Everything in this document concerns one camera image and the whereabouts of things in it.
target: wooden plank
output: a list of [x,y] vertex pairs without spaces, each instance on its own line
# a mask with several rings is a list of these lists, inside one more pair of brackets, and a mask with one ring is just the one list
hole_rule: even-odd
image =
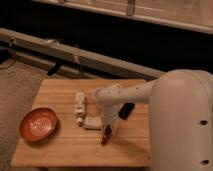
[[[59,114],[58,129],[54,134],[57,138],[99,138],[102,137],[101,130],[85,130],[79,127],[74,115]],[[130,116],[128,121],[120,120],[116,135],[113,138],[148,138],[149,125],[148,117]]]
[[150,165],[149,140],[112,139],[102,146],[98,138],[55,138],[37,144],[20,139],[12,166],[144,167]]
[[[68,114],[68,115],[72,115],[74,113],[74,104],[73,103],[48,103],[48,102],[44,102],[44,103],[37,103],[33,105],[32,109],[36,109],[36,108],[40,108],[40,107],[48,107],[53,109],[57,115],[60,114]],[[139,115],[141,117],[147,117],[147,113],[148,113],[148,105],[147,104],[136,104],[135,108],[133,109],[133,112],[131,115]],[[97,109],[96,104],[89,104],[87,103],[86,106],[86,113],[87,115],[90,116],[95,116],[95,115],[99,115],[100,111]]]

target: orange bowl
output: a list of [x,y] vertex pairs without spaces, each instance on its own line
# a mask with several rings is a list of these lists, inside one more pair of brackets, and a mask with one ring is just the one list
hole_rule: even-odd
[[39,141],[50,135],[57,125],[57,117],[49,108],[38,108],[29,112],[21,122],[21,136],[31,142]]

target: black object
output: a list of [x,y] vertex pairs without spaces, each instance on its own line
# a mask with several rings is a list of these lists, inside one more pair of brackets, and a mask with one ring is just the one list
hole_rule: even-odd
[[7,50],[0,50],[0,64],[2,64],[4,61],[6,61],[7,59],[9,59],[11,57],[10,52],[8,52]]
[[58,61],[47,73],[48,76],[52,76],[53,74],[55,74],[63,65],[63,62]]
[[110,125],[108,125],[106,127],[106,129],[104,130],[104,135],[103,135],[102,141],[101,141],[102,145],[105,145],[108,142],[111,134],[112,134],[112,129],[111,129]]
[[134,107],[134,103],[125,103],[118,113],[119,117],[126,120]]

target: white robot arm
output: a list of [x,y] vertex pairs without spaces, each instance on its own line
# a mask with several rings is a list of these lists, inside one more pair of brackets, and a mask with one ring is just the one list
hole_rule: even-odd
[[213,170],[213,76],[175,70],[142,85],[100,88],[102,120],[114,129],[116,104],[148,102],[152,171]]

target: wooden table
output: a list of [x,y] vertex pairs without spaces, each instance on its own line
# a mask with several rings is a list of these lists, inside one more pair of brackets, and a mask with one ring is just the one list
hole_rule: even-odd
[[47,139],[30,144],[20,138],[11,165],[31,167],[146,167],[150,165],[148,106],[136,104],[127,121],[121,121],[117,134],[102,146],[101,131],[78,127],[74,116],[75,93],[86,94],[87,115],[98,115],[92,92],[112,83],[123,86],[143,80],[54,80],[42,82],[32,109],[49,107],[57,113],[59,126]]

